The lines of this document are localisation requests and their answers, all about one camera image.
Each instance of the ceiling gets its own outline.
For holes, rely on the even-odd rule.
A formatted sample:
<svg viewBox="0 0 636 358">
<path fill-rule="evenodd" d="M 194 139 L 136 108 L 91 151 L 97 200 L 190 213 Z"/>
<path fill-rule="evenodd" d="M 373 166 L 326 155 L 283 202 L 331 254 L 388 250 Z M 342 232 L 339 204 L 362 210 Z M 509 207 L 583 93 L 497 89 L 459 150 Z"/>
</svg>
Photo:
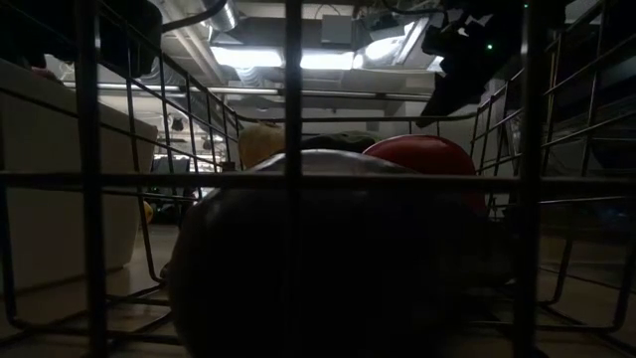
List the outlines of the ceiling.
<svg viewBox="0 0 636 358">
<path fill-rule="evenodd" d="M 174 21 L 186 16 L 200 13 L 204 10 L 204 0 L 149 0 L 160 10 L 163 22 Z M 272 41 L 271 29 L 266 24 L 278 24 L 284 22 L 284 2 L 282 0 L 234 0 L 240 12 L 241 21 L 236 31 L 229 32 L 235 35 L 242 31 L 243 40 L 251 42 Z M 597 0 L 576 0 L 567 7 L 567 18 L 573 20 L 592 6 Z M 320 30 L 323 16 L 337 15 L 349 17 L 351 20 L 360 18 L 373 18 L 382 9 L 370 7 L 371 3 L 379 1 L 371 0 L 310 0 L 311 3 L 303 4 L 303 29 L 306 29 L 309 38 L 318 39 L 320 47 Z M 403 23 L 419 21 L 418 18 L 400 19 Z M 422 22 L 422 29 L 430 24 L 437 25 L 440 17 L 432 17 Z M 243 30 L 246 24 L 252 23 L 251 31 Z M 362 27 L 368 30 L 370 23 Z M 237 72 L 230 66 L 222 66 L 217 61 L 210 48 L 210 28 L 204 24 L 197 24 L 164 34 L 162 38 L 162 50 L 175 62 L 192 75 L 198 82 L 206 87 L 247 87 L 238 77 Z M 415 32 L 406 34 L 410 39 L 412 35 L 411 50 L 405 52 L 405 58 L 399 64 L 376 66 L 363 70 L 303 70 L 303 87 L 306 90 L 355 90 L 369 92 L 407 92 L 430 94 L 434 90 L 434 73 L 428 72 L 428 65 L 434 57 L 424 54 L 420 50 L 423 36 Z M 283 46 L 282 37 L 278 36 L 278 45 Z M 69 71 L 64 64 L 54 63 L 53 70 L 59 76 L 64 75 L 65 80 L 72 81 L 73 71 Z M 284 81 L 284 69 L 282 68 L 258 68 L 258 74 L 263 78 L 264 86 L 268 88 L 282 88 Z M 180 76 L 174 76 L 175 81 L 182 81 Z M 101 69 L 100 81 L 103 83 L 123 83 L 119 76 Z M 109 92 L 104 95 L 106 102 L 114 107 L 127 108 L 125 98 L 121 98 L 125 91 Z M 232 107 L 252 108 L 260 111 L 268 108 L 283 106 L 282 98 L 275 96 L 256 95 L 231 95 L 228 96 Z M 346 98 L 304 98 L 303 105 L 306 108 L 328 109 L 395 109 L 396 103 L 381 100 L 355 100 Z M 158 100 L 143 99 L 136 104 L 137 110 L 143 112 L 161 113 L 161 103 Z"/>
</svg>

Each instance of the pipe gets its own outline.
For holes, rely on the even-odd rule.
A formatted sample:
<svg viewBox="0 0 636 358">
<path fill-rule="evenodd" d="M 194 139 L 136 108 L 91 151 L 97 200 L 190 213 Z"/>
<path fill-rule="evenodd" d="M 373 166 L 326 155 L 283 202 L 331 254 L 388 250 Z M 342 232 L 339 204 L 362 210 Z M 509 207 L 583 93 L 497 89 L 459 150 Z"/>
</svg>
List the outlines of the pipe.
<svg viewBox="0 0 636 358">
<path fill-rule="evenodd" d="M 161 15 L 168 21 L 172 21 L 173 17 L 177 17 L 177 18 L 183 18 L 183 14 L 179 13 L 179 10 L 175 8 L 175 6 L 170 2 L 170 1 L 160 1 L 160 0 L 151 0 L 151 2 L 153 2 L 157 8 L 159 8 L 159 10 L 161 11 Z M 190 43 L 190 41 L 188 41 L 188 39 L 186 39 L 186 37 L 183 35 L 183 31 L 185 31 L 188 36 L 190 37 L 190 39 L 192 40 L 192 43 L 197 46 L 197 42 L 201 43 L 201 41 L 198 41 L 198 37 L 194 34 L 194 31 L 192 31 L 192 29 L 186 27 L 180 30 L 175 30 L 172 32 L 172 34 L 175 35 L 175 37 L 177 38 L 177 40 L 181 43 L 181 45 L 184 47 L 184 49 L 186 49 L 186 51 L 188 52 L 188 54 L 192 57 L 192 59 L 197 63 L 197 66 L 199 66 L 199 68 L 204 72 L 204 74 L 206 74 L 206 76 L 210 79 L 213 79 L 216 82 L 219 83 L 223 83 L 224 79 L 222 79 L 221 74 L 223 72 L 221 72 L 220 68 L 219 68 L 219 64 L 212 58 L 212 54 L 209 54 L 210 57 L 208 59 L 206 59 L 207 61 L 204 61 L 201 58 L 201 46 L 203 46 L 202 44 L 200 44 L 199 46 L 197 46 L 197 49 L 199 49 L 199 51 L 195 50 L 192 47 L 192 44 Z"/>
<path fill-rule="evenodd" d="M 232 0 L 203 0 L 206 9 L 216 6 L 218 1 L 225 1 L 226 4 L 210 18 L 210 23 L 217 31 L 230 31 L 239 24 L 239 10 Z"/>
<path fill-rule="evenodd" d="M 240 81 L 251 88 L 262 88 L 263 78 L 257 68 L 235 69 Z"/>
<path fill-rule="evenodd" d="M 64 82 L 64 85 L 70 89 L 74 89 L 74 82 Z M 100 90 L 126 90 L 125 84 L 97 84 Z M 147 85 L 149 90 L 161 90 L 161 86 Z M 133 85 L 134 91 L 145 91 L 138 86 Z M 200 91 L 197 88 L 190 88 L 191 91 Z M 208 88 L 212 93 L 221 94 L 250 94 L 250 95 L 282 95 L 284 89 L 250 89 L 250 88 L 231 88 L 231 87 L 215 87 Z M 183 91 L 179 86 L 165 86 L 166 93 L 181 93 Z M 304 89 L 302 94 L 313 97 L 332 97 L 332 98 L 351 98 L 351 99 L 376 99 L 376 100 L 403 100 L 403 101 L 428 101 L 430 94 L 428 93 L 383 93 L 383 92 L 364 92 L 354 90 L 327 90 L 327 89 Z"/>
</svg>

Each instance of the white container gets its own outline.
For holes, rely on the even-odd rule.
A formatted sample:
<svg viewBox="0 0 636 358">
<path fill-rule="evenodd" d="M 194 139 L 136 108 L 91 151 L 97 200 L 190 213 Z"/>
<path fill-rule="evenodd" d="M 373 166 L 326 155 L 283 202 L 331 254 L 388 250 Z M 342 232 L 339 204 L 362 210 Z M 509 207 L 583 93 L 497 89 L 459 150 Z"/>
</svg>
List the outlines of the white container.
<svg viewBox="0 0 636 358">
<path fill-rule="evenodd" d="M 2 61 L 0 89 L 76 112 L 74 91 Z M 99 110 L 102 123 L 129 130 L 127 114 L 105 105 Z M 156 127 L 139 120 L 135 121 L 135 126 L 138 135 L 152 140 L 157 138 Z M 76 118 L 0 90 L 0 128 L 6 171 L 80 172 Z M 141 171 L 149 172 L 154 145 L 138 140 L 137 148 Z M 134 173 L 129 137 L 101 129 L 101 170 L 103 173 Z M 116 189 L 134 191 L 134 188 Z M 9 188 L 7 200 L 16 288 L 82 276 L 81 193 Z M 108 269 L 121 268 L 130 262 L 139 224 L 135 197 L 103 196 Z"/>
</svg>

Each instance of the wire cage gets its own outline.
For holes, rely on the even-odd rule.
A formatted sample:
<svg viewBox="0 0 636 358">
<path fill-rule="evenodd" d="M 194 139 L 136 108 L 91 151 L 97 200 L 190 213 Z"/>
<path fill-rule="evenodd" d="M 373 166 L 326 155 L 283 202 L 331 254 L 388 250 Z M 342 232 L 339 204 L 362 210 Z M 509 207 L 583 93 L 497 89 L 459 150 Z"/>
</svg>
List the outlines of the wire cage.
<svg viewBox="0 0 636 358">
<path fill-rule="evenodd" d="M 483 191 L 487 196 L 488 212 L 494 220 L 501 219 L 504 212 L 514 213 L 514 217 L 523 218 L 516 220 L 513 225 L 520 233 L 519 254 L 516 257 L 516 284 L 513 292 L 508 292 L 513 299 L 514 319 L 501 321 L 493 316 L 492 320 L 473 322 L 474 326 L 490 327 L 501 330 L 505 336 L 513 342 L 515 357 L 537 356 L 535 335 L 539 330 L 563 331 L 563 332 L 589 332 L 605 340 L 608 344 L 618 349 L 636 355 L 636 347 L 620 340 L 612 335 L 625 323 L 630 295 L 633 293 L 634 269 L 636 266 L 636 237 L 625 241 L 626 259 L 619 284 L 610 284 L 600 280 L 590 280 L 576 274 L 569 273 L 569 261 L 573 247 L 575 247 L 575 234 L 566 235 L 565 247 L 555 268 L 546 268 L 539 265 L 539 241 L 540 241 L 540 212 L 546 208 L 571 207 L 585 203 L 623 203 L 629 205 L 631 196 L 636 192 L 636 183 L 624 173 L 618 175 L 593 175 L 589 166 L 590 153 L 593 143 L 607 140 L 599 138 L 597 133 L 603 129 L 625 123 L 634 118 L 633 106 L 626 110 L 612 112 L 606 105 L 601 104 L 600 74 L 603 69 L 614 64 L 621 56 L 625 56 L 634 48 L 636 34 L 629 34 L 617 44 L 607 46 L 605 44 L 603 26 L 608 8 L 615 1 L 600 0 L 574 23 L 566 29 L 555 34 L 554 40 L 547 44 L 542 34 L 545 25 L 542 23 L 542 1 L 528 1 L 525 9 L 525 35 L 522 46 L 523 69 L 515 75 L 503 81 L 499 89 L 492 92 L 490 97 L 478 106 L 475 113 L 462 115 L 455 119 L 474 120 L 472 140 L 470 141 L 470 155 L 478 159 L 477 173 L 480 176 L 462 177 L 447 175 L 367 175 L 359 176 L 341 175 L 316 175 L 303 174 L 301 171 L 300 139 L 302 125 L 307 122 L 365 122 L 368 118 L 301 118 L 302 98 L 307 95 L 330 95 L 328 92 L 312 92 L 302 89 L 302 73 L 300 70 L 301 59 L 301 10 L 302 2 L 287 1 L 286 10 L 286 43 L 285 43 L 285 90 L 279 90 L 278 94 L 285 96 L 284 118 L 270 118 L 271 122 L 285 124 L 285 155 L 286 167 L 284 173 L 262 174 L 255 172 L 229 172 L 223 171 L 222 160 L 239 162 L 233 146 L 237 145 L 242 126 L 247 122 L 256 122 L 256 119 L 238 114 L 228 107 L 224 100 L 212 93 L 189 73 L 183 70 L 174 60 L 166 56 L 160 48 L 154 46 L 139 31 L 132 28 L 121 16 L 117 15 L 105 4 L 96 0 L 76 1 L 77 38 L 67 39 L 61 36 L 61 42 L 75 49 L 76 62 L 76 90 L 77 113 L 71 112 L 34 97 L 27 97 L 11 89 L 1 88 L 3 94 L 16 97 L 19 100 L 29 101 L 48 110 L 61 112 L 70 117 L 78 118 L 81 173 L 28 173 L 11 172 L 4 170 L 4 152 L 0 158 L 1 168 L 0 182 L 0 208 L 2 218 L 1 231 L 1 259 L 4 284 L 4 302 L 6 316 L 10 324 L 19 329 L 19 333 L 0 340 L 1 346 L 8 346 L 25 338 L 38 334 L 61 334 L 70 336 L 86 336 L 89 338 L 91 357 L 105 357 L 108 352 L 120 347 L 126 342 L 148 342 L 158 344 L 179 345 L 176 336 L 151 333 L 157 327 L 169 323 L 171 314 L 167 313 L 146 325 L 133 331 L 121 331 L 107 329 L 107 311 L 118 304 L 132 303 L 143 305 L 168 306 L 168 301 L 149 298 L 148 296 L 164 285 L 163 278 L 155 271 L 153 261 L 152 243 L 149 237 L 147 224 L 142 220 L 143 243 L 148 264 L 148 273 L 156 285 L 137 292 L 120 296 L 108 294 L 105 286 L 104 268 L 104 239 L 102 218 L 102 195 L 121 195 L 137 198 L 140 217 L 144 217 L 144 199 L 167 201 L 175 203 L 195 202 L 203 196 L 202 188 L 277 188 L 289 192 L 295 209 L 290 215 L 293 219 L 301 210 L 298 205 L 299 190 L 301 188 L 382 188 L 387 186 L 397 187 L 401 190 L 411 190 L 422 186 L 434 187 L 440 191 Z M 32 18 L 28 13 L 9 1 L 0 2 L 1 6 L 10 9 L 15 16 L 24 17 L 44 28 L 46 25 Z M 128 51 L 127 68 L 119 68 L 102 59 L 95 45 L 95 20 L 99 15 L 100 21 L 107 21 L 115 25 L 125 33 L 128 39 L 126 48 Z M 559 72 L 563 54 L 566 52 L 568 41 L 575 37 L 584 25 L 601 17 L 597 33 L 597 51 L 593 59 L 566 77 Z M 160 86 L 147 86 L 132 75 L 131 48 L 132 43 L 152 51 L 158 59 Z M 550 58 L 552 66 L 545 71 L 543 63 L 545 58 Z M 97 78 L 97 64 L 101 64 L 112 72 L 125 79 L 125 91 L 129 114 L 129 129 L 121 130 L 109 126 L 99 120 L 97 92 L 99 83 Z M 166 85 L 164 79 L 166 68 L 172 69 L 177 76 L 184 80 L 184 85 L 174 89 Z M 550 79 L 550 87 L 544 87 L 546 78 Z M 576 127 L 567 134 L 558 132 L 559 123 L 554 120 L 555 102 L 557 93 L 567 90 L 573 84 L 581 80 L 592 80 L 590 96 L 587 102 L 587 111 L 582 118 L 583 125 Z M 185 94 L 186 105 L 173 100 L 169 93 L 179 91 Z M 159 99 L 163 110 L 163 136 L 164 142 L 149 140 L 136 133 L 133 95 L 137 92 L 146 92 L 148 95 Z M 203 98 L 208 109 L 207 117 L 200 118 L 191 109 L 193 93 Z M 395 93 L 334 93 L 333 96 L 349 96 L 368 100 L 422 100 L 417 95 L 409 97 L 406 94 Z M 177 148 L 171 142 L 168 107 L 174 107 L 186 113 L 189 119 L 190 133 L 193 135 L 191 150 Z M 213 120 L 220 118 L 221 124 Z M 408 123 L 408 132 L 413 132 L 412 123 L 421 117 L 386 117 L 378 118 L 381 121 Z M 447 120 L 446 117 L 431 117 L 431 121 Z M 211 145 L 210 154 L 203 156 L 198 154 L 195 148 L 193 125 L 196 122 L 206 128 L 210 138 L 220 137 L 224 147 L 225 158 L 221 159 L 217 152 L 218 147 Z M 130 139 L 132 156 L 134 160 L 135 174 L 104 174 L 100 170 L 100 132 L 110 130 L 125 135 Z M 496 151 L 494 157 L 488 157 L 488 142 L 495 140 Z M 580 168 L 575 173 L 566 175 L 554 175 L 549 169 L 549 163 L 554 158 L 554 150 L 559 145 L 582 140 L 583 150 L 580 158 Z M 161 148 L 168 158 L 170 174 L 140 174 L 137 145 L 140 142 L 150 143 Z M 194 174 L 175 174 L 173 158 L 175 155 L 188 157 L 193 162 Z M 210 165 L 211 171 L 200 173 L 199 163 Z M 501 168 L 506 163 L 512 163 L 514 171 L 511 176 L 502 176 Z M 145 188 L 150 186 L 170 187 L 172 193 L 157 194 L 148 193 Z M 14 265 L 11 250 L 11 228 L 9 228 L 7 208 L 7 188 L 46 188 L 47 190 L 75 191 L 83 194 L 83 221 L 84 221 L 84 250 L 85 272 L 88 282 L 87 310 L 71 316 L 57 319 L 47 324 L 37 324 L 21 318 L 16 299 L 14 283 Z M 112 188 L 135 188 L 134 192 Z M 176 187 L 197 188 L 197 196 L 188 197 L 178 195 Z M 292 226 L 291 238 L 294 236 Z M 294 263 L 298 245 L 290 241 L 289 260 Z M 556 288 L 551 299 L 537 300 L 537 277 L 540 269 L 552 271 L 557 274 Z M 288 289 L 293 287 L 293 270 L 290 273 Z M 615 312 L 612 323 L 607 326 L 588 325 L 581 319 L 571 317 L 557 308 L 565 281 L 567 279 L 582 279 L 594 284 L 610 287 L 618 291 L 615 303 Z M 558 317 L 563 324 L 537 324 L 536 313 L 540 310 Z M 88 317 L 88 328 L 76 328 L 67 323 Z"/>
</svg>

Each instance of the ceiling light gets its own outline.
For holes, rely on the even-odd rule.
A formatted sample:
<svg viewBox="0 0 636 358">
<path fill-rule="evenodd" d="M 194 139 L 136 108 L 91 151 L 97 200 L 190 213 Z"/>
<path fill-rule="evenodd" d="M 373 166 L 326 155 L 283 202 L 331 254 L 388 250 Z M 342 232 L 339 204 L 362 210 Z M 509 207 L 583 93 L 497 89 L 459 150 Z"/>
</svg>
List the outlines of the ceiling light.
<svg viewBox="0 0 636 358">
<path fill-rule="evenodd" d="M 404 36 L 396 36 L 374 41 L 367 46 L 365 55 L 372 61 L 379 60 L 397 50 L 403 39 Z"/>
<path fill-rule="evenodd" d="M 415 43 L 421 37 L 421 33 L 424 31 L 424 28 L 428 24 L 428 18 L 421 18 L 417 21 L 413 21 L 408 25 L 404 25 L 404 41 L 403 46 L 399 50 L 399 53 L 394 60 L 395 65 L 403 65 L 410 52 L 415 47 Z"/>
<path fill-rule="evenodd" d="M 365 65 L 365 57 L 362 55 L 356 55 L 354 58 L 353 68 L 358 70 L 361 69 Z"/>
<path fill-rule="evenodd" d="M 435 56 L 435 58 L 433 59 L 433 61 L 428 65 L 428 69 L 426 69 L 427 71 L 430 72 L 444 72 L 444 70 L 441 68 L 441 66 L 439 64 L 441 64 L 441 62 L 444 60 L 443 57 L 441 56 Z"/>
<path fill-rule="evenodd" d="M 236 69 L 252 67 L 282 67 L 282 57 L 272 49 L 225 49 L 211 47 L 212 53 L 220 65 L 232 66 Z"/>
<path fill-rule="evenodd" d="M 314 53 L 305 54 L 300 61 L 300 67 L 305 70 L 343 70 L 351 69 L 354 62 L 354 53 L 325 54 Z"/>
<path fill-rule="evenodd" d="M 415 26 L 415 21 L 404 25 L 404 34 L 408 36 L 408 33 L 410 32 L 410 29 L 413 28 L 413 26 Z"/>
</svg>

